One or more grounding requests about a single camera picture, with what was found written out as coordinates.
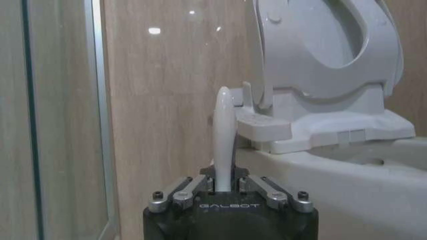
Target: beige wall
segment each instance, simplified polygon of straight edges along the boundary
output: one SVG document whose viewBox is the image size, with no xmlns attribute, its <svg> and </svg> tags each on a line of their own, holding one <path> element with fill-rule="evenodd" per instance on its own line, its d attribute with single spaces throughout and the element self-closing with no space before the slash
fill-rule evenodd
<svg viewBox="0 0 427 240">
<path fill-rule="evenodd" d="M 386 2 L 405 51 L 404 81 L 386 106 L 427 136 L 427 2 Z M 150 192 L 194 175 L 212 158 L 218 87 L 238 87 L 249 77 L 244 1 L 103 3 L 121 237 L 137 240 Z M 149 35 L 149 27 L 161 33 Z"/>
<path fill-rule="evenodd" d="M 0 1 L 0 239 L 35 240 L 21 1 Z"/>
</svg>

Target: white lever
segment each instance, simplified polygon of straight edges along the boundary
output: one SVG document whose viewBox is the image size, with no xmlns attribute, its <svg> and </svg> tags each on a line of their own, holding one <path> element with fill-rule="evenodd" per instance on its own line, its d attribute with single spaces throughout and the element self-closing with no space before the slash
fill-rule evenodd
<svg viewBox="0 0 427 240">
<path fill-rule="evenodd" d="M 214 191 L 232 190 L 232 159 L 236 136 L 236 114 L 233 98 L 226 87 L 221 87 L 216 95 L 213 112 L 213 166 Z"/>
</svg>

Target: glass panel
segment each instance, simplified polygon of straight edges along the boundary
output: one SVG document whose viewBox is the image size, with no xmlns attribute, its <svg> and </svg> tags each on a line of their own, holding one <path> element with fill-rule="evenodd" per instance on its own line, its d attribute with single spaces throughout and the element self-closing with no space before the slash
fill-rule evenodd
<svg viewBox="0 0 427 240">
<path fill-rule="evenodd" d="M 19 1 L 0 1 L 0 240 L 37 237 Z"/>
<path fill-rule="evenodd" d="M 45 240 L 94 240 L 107 222 L 90 12 L 27 1 Z"/>
</svg>

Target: silver bracket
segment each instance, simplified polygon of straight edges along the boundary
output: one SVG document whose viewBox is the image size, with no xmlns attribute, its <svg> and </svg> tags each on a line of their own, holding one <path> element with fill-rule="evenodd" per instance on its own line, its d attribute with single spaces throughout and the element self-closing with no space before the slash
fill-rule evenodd
<svg viewBox="0 0 427 240">
<path fill-rule="evenodd" d="M 278 181 L 276 181 L 272 177 L 264 178 L 265 183 L 268 183 L 274 189 L 278 191 L 282 191 L 286 195 L 288 202 L 290 207 L 298 212 L 298 213 L 310 213 L 314 209 L 313 203 L 309 201 L 309 199 L 298 199 L 298 197 L 294 197 L 289 192 L 285 191 L 285 188 L 281 187 Z"/>
<path fill-rule="evenodd" d="M 213 191 L 213 180 L 206 175 L 198 175 L 185 188 L 173 193 L 173 203 L 177 204 L 182 210 L 193 206 L 194 195 L 200 191 Z"/>
<path fill-rule="evenodd" d="M 288 196 L 284 192 L 277 191 L 254 175 L 249 175 L 238 180 L 240 192 L 257 192 L 265 199 L 266 206 L 272 209 L 278 209 L 280 205 L 288 202 Z"/>
<path fill-rule="evenodd" d="M 166 210 L 172 200 L 172 194 L 182 189 L 189 182 L 190 177 L 180 177 L 161 192 L 161 197 L 154 198 L 154 196 L 150 196 L 148 209 L 152 213 L 162 213 Z"/>
</svg>

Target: toilet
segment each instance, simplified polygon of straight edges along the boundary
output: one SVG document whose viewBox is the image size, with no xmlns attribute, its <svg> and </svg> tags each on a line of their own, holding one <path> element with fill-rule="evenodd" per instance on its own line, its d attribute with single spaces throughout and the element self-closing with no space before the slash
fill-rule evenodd
<svg viewBox="0 0 427 240">
<path fill-rule="evenodd" d="M 381 0 L 245 0 L 234 161 L 318 210 L 320 240 L 427 239 L 427 139 L 384 108 L 402 50 Z"/>
</svg>

